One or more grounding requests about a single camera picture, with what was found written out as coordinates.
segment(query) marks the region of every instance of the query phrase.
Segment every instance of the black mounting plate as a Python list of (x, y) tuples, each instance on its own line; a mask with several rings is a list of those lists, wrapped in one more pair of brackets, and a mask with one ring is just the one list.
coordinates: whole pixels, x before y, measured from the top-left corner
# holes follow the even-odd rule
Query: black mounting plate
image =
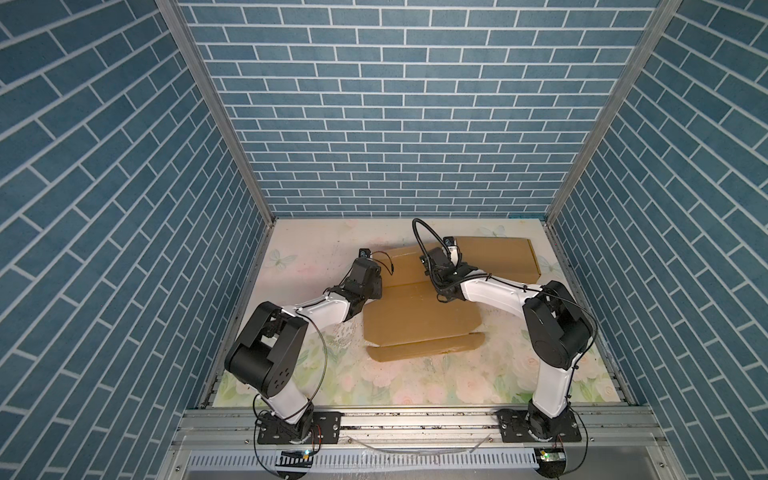
[[(341, 428), (341, 412), (317, 412), (312, 416), (312, 426), (317, 432), (316, 425), (320, 427), (320, 433), (323, 436), (323, 444), (331, 445), (339, 443), (339, 429)], [(291, 443), (292, 438), (281, 432), (277, 428), (277, 422), (265, 422), (259, 430), (257, 443), (259, 445), (296, 445)], [(302, 444), (312, 443), (312, 436), (308, 437)]]
[[(574, 413), (569, 410), (567, 414), (570, 421), (566, 422), (566, 424), (569, 426), (560, 434), (560, 439), (563, 442), (580, 442), (581, 433), (579, 432)], [(527, 416), (527, 409), (501, 409), (496, 412), (498, 428), (502, 432), (502, 442), (541, 442), (540, 439), (531, 435), (528, 422), (525, 420)]]

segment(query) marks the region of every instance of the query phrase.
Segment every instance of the cardboard box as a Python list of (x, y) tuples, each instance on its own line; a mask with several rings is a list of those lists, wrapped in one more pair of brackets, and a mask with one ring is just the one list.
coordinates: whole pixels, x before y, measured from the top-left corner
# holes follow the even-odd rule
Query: cardboard box
[[(508, 280), (536, 283), (541, 276), (531, 241), (527, 238), (457, 237), (463, 260)], [(431, 250), (437, 243), (426, 244)], [(440, 303), (424, 274), (418, 245), (387, 250), (395, 265), (393, 275), (382, 269), (382, 299), (363, 308), (363, 338), (378, 346), (366, 347), (377, 362), (409, 359), (478, 348), (484, 333), (473, 333), (482, 321), (478, 305), (454, 300)], [(387, 263), (381, 253), (376, 258)]]

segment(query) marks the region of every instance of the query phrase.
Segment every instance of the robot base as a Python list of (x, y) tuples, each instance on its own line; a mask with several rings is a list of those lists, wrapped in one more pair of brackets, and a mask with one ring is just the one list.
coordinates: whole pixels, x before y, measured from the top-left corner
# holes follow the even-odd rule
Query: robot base
[[(310, 431), (314, 430), (317, 432), (316, 426), (319, 426), (321, 435), (323, 436), (323, 444), (336, 444), (339, 443), (340, 423), (340, 412), (314, 412)], [(259, 430), (257, 443), (259, 445), (307, 445), (312, 443), (312, 437), (311, 435), (308, 435), (303, 441), (299, 441), (297, 444), (296, 436), (291, 435), (285, 429), (280, 428), (278, 422), (266, 422)]]
[[(570, 409), (563, 413), (565, 417), (560, 424), (560, 440), (563, 442), (580, 442), (581, 433), (574, 413)], [(504, 443), (551, 442), (551, 439), (540, 439), (531, 433), (528, 415), (527, 409), (501, 409), (496, 412)]]

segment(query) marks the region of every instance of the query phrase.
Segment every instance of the blue brick wall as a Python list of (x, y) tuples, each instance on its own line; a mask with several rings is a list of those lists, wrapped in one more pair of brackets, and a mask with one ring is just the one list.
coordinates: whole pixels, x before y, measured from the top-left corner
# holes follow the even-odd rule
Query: blue brick wall
[(554, 224), (691, 478), (768, 466), (766, 25), (684, 0)]
[(262, 232), (152, 0), (0, 2), (0, 478), (156, 474)]
[(183, 0), (278, 215), (541, 217), (657, 0)]

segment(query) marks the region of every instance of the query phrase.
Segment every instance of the floral tabletop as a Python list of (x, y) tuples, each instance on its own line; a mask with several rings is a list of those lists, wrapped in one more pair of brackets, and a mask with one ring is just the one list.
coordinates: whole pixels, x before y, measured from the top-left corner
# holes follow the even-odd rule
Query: floral tabletop
[[(443, 236), (530, 238), (541, 268), (539, 283), (566, 283), (538, 220), (430, 220)], [(279, 220), (251, 296), (259, 303), (301, 303), (336, 284), (357, 249), (386, 250), (413, 244), (409, 220)], [(461, 353), (374, 362), (362, 337), (362, 313), (323, 330), (328, 369), (314, 403), (318, 406), (488, 405), (525, 403), (536, 388), (538, 357), (525, 320), (479, 305), (485, 343)], [(323, 372), (323, 345), (308, 331), (293, 380), (311, 394)], [(254, 391), (225, 372), (214, 407), (245, 407)], [(614, 384), (596, 347), (579, 362), (571, 390), (574, 402), (617, 402)]]

